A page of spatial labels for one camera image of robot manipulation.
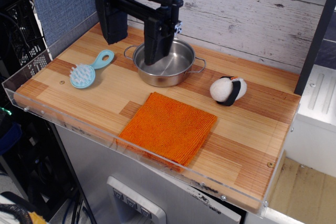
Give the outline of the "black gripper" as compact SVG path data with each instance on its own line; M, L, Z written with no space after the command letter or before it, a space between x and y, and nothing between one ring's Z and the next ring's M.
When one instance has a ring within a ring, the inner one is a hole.
M109 45L127 37L128 16L144 22L144 63L148 66L168 55L174 35L181 31L179 9L183 4L183 0L95 0Z

